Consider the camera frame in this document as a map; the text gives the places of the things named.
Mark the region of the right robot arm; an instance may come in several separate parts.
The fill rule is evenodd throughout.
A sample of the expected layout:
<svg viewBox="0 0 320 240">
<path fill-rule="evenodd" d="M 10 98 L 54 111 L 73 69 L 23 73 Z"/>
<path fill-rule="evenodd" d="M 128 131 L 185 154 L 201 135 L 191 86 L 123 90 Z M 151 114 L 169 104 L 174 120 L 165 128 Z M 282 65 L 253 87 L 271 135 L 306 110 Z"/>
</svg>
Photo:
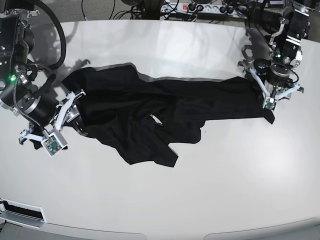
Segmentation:
<svg viewBox="0 0 320 240">
<path fill-rule="evenodd" d="M 36 37 L 30 19 L 45 12 L 52 21 L 60 42 L 60 56 L 47 64 L 31 60 Z M 20 142 L 41 142 L 57 136 L 64 126 L 81 135 L 80 114 L 76 102 L 83 91 L 72 91 L 62 101 L 49 98 L 56 71 L 67 54 L 67 40 L 61 22 L 41 0 L 2 0 L 0 2 L 0 105 L 28 121 L 20 133 Z"/>
</svg>

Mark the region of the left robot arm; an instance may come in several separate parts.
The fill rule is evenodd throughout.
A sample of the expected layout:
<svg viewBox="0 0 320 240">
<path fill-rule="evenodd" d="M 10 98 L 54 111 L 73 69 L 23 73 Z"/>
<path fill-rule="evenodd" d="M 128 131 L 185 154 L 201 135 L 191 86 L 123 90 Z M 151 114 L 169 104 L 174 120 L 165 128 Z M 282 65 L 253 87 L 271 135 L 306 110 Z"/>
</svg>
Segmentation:
<svg viewBox="0 0 320 240">
<path fill-rule="evenodd" d="M 314 0 L 294 0 L 282 13 L 274 15 L 267 25 L 265 7 L 268 1 L 255 1 L 253 19 L 262 37 L 268 56 L 256 58 L 246 71 L 256 81 L 262 96 L 273 101 L 288 98 L 294 92 L 304 92 L 296 72 L 303 58 L 302 39 L 310 31 L 310 12 Z"/>
</svg>

